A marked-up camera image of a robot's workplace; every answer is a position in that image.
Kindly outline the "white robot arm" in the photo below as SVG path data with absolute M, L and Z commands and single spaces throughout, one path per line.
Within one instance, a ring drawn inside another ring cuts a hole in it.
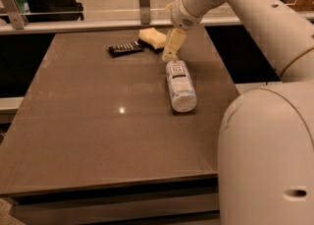
M 280 77 L 227 109 L 218 140 L 221 225 L 314 225 L 314 26 L 280 0 L 175 0 L 189 30 L 228 3 Z

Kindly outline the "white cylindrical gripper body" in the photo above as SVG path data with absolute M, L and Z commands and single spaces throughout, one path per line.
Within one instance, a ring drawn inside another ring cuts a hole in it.
M 190 30 L 204 17 L 204 0 L 175 0 L 171 10 L 171 22 L 175 28 Z

